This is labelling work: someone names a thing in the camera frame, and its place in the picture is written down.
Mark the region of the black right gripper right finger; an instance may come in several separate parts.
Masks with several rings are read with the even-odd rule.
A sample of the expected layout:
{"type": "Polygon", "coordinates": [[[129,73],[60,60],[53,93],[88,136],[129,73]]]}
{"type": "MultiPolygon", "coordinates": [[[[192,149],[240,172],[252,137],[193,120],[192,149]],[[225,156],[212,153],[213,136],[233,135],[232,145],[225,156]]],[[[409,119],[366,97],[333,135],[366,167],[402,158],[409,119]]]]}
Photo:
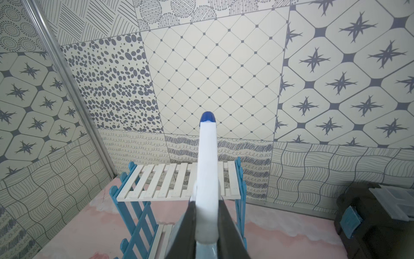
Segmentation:
{"type": "Polygon", "coordinates": [[[218,232],[217,249],[219,259],[250,259],[223,200],[219,201],[218,207],[218,232]]]}

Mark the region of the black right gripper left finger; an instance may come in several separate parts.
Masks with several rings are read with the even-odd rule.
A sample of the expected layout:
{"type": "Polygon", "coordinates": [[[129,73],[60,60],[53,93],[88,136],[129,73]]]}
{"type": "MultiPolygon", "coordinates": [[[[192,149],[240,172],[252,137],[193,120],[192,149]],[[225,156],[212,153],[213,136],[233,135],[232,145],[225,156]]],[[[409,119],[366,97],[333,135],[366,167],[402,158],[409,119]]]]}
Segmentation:
{"type": "Polygon", "coordinates": [[[196,203],[189,202],[176,237],[166,254],[166,259],[194,259],[196,255],[196,203]]]}

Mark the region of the clear blue-capped spray bottle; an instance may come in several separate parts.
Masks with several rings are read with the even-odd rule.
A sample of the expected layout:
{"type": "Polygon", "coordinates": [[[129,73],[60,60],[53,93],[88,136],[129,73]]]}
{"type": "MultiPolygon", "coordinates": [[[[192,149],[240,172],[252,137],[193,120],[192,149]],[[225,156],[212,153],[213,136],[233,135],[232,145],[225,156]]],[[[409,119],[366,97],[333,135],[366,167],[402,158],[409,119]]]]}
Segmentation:
{"type": "Polygon", "coordinates": [[[199,123],[197,178],[193,192],[196,205],[196,258],[216,259],[220,181],[218,177],[217,125],[212,112],[199,123]]]}

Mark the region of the blue white slatted shelf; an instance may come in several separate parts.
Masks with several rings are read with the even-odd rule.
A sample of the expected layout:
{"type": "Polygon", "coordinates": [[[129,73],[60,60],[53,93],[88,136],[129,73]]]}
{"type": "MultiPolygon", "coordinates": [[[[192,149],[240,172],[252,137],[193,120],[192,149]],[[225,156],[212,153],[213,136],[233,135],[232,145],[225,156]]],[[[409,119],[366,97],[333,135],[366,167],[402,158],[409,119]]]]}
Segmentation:
{"type": "MultiPolygon", "coordinates": [[[[124,238],[120,250],[124,259],[165,259],[181,225],[158,224],[152,202],[172,205],[190,202],[197,164],[128,165],[130,173],[122,173],[121,186],[112,186],[109,194],[121,215],[130,238],[124,238]]],[[[246,183],[240,158],[219,162],[219,179],[228,173],[230,187],[222,187],[222,200],[238,229],[247,250],[245,232],[246,183]]]]}

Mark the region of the black yellow toolbox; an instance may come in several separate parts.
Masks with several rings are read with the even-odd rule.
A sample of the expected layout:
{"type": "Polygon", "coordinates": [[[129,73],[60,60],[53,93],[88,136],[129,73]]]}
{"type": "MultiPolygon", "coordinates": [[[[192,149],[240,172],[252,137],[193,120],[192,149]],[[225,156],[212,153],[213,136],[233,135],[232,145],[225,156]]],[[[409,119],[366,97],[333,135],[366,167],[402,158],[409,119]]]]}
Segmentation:
{"type": "Polygon", "coordinates": [[[349,259],[411,259],[414,256],[414,191],[365,183],[336,201],[334,226],[349,259]]]}

